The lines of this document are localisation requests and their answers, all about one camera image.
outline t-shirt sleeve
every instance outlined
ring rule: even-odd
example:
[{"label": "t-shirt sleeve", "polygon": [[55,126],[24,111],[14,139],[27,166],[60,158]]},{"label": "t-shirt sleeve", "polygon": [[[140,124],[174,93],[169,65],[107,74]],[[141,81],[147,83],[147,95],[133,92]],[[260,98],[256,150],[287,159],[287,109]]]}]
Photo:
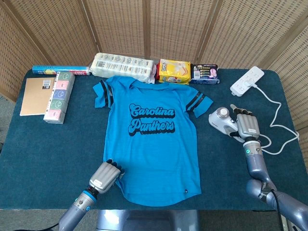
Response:
[{"label": "t-shirt sleeve", "polygon": [[101,80],[93,87],[97,97],[95,98],[95,107],[109,107],[114,103],[113,89],[107,82]]},{"label": "t-shirt sleeve", "polygon": [[182,101],[184,110],[193,112],[197,118],[205,113],[213,103],[209,97],[192,87],[187,87],[182,93]]}]

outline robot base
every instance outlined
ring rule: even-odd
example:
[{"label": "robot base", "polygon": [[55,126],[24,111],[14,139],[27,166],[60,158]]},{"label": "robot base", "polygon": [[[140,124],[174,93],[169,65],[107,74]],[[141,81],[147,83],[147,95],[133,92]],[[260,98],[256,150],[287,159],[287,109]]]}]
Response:
[{"label": "robot base", "polygon": [[197,210],[100,210],[96,231],[199,231]]}]

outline power strip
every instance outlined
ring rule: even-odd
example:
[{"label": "power strip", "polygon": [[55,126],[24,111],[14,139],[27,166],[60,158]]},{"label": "power strip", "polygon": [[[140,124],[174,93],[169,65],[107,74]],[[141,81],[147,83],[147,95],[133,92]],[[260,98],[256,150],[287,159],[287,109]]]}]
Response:
[{"label": "power strip", "polygon": [[258,67],[253,66],[230,87],[232,95],[241,97],[251,88],[251,85],[248,84],[248,82],[255,84],[262,76],[264,76],[264,72]]}]

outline yellow snack bag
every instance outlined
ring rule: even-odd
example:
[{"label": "yellow snack bag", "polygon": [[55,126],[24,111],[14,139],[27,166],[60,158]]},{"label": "yellow snack bag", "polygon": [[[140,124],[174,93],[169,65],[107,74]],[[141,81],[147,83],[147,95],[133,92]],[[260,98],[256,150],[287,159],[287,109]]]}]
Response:
[{"label": "yellow snack bag", "polygon": [[157,70],[159,82],[188,84],[191,80],[191,63],[161,59]]}]

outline table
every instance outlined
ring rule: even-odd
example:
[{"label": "table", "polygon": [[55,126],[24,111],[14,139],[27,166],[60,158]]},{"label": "table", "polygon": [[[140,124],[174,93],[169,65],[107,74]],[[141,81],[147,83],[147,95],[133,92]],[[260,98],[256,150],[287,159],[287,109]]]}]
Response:
[{"label": "table", "polygon": [[[198,119],[190,114],[197,128],[202,194],[163,209],[272,210],[245,191],[250,176],[242,144],[208,123],[210,113],[233,103],[254,112],[261,133],[273,141],[269,151],[279,150],[292,137],[282,128],[269,128],[276,105],[259,91],[250,89],[242,97],[231,95],[229,87],[246,71],[220,69],[220,84],[190,85],[214,101]],[[294,128],[278,75],[264,72],[258,86],[270,98],[282,102],[277,123]],[[92,89],[101,78],[76,76],[64,124],[58,125],[46,123],[42,115],[19,116],[28,77],[42,76],[28,71],[16,102],[0,155],[0,209],[68,208],[102,161],[109,109],[94,108],[96,95]],[[298,142],[287,144],[278,156],[264,156],[278,190],[308,204],[308,177]],[[93,208],[155,209],[128,202],[117,186],[100,195]]]}]

